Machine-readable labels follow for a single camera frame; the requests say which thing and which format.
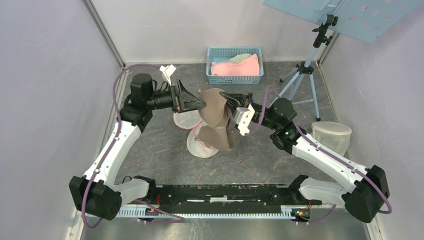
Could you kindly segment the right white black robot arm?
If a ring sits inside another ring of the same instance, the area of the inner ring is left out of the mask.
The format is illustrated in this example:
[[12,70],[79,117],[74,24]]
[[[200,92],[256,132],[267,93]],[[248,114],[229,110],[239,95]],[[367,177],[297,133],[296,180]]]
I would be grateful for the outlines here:
[[253,102],[251,93],[222,91],[220,95],[241,135],[251,133],[250,123],[271,129],[270,139],[279,150],[307,161],[334,179],[328,182],[298,176],[288,191],[293,203],[317,200],[343,206],[363,223],[370,223],[377,214],[393,212],[386,172],[377,165],[366,167],[351,161],[313,138],[293,121],[297,112],[290,100],[279,97],[267,107]]

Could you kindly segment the beige padded bra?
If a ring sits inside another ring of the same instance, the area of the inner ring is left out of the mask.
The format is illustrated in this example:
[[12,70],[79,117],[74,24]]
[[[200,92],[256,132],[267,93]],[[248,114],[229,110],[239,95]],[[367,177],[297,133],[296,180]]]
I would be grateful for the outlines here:
[[219,151],[228,151],[235,146],[235,134],[229,130],[231,111],[227,107],[220,88],[198,92],[198,98],[206,103],[199,114],[205,125],[201,126],[195,140],[208,144]]

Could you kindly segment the white mesh laundry bag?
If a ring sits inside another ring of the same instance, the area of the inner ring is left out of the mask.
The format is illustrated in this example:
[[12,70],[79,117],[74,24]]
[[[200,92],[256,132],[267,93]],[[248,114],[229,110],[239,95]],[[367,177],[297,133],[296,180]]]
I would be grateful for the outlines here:
[[201,127],[206,125],[198,110],[174,113],[173,121],[177,127],[184,130],[190,130],[186,140],[186,146],[192,155],[205,159],[210,158],[219,152],[218,149],[214,148],[210,144],[196,140]]

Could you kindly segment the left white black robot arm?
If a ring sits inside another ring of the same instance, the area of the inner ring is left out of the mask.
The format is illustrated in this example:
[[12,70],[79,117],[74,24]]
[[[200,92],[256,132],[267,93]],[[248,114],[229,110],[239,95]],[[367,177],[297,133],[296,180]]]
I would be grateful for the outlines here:
[[154,179],[135,176],[116,185],[117,173],[135,141],[153,117],[154,110],[171,109],[174,113],[196,111],[206,103],[188,91],[180,80],[176,85],[158,83],[147,73],[133,76],[130,94],[117,110],[117,122],[106,145],[83,176],[73,176],[69,189],[75,208],[81,212],[84,224],[87,215],[102,220],[114,219],[121,207],[136,200],[145,204],[157,198]]

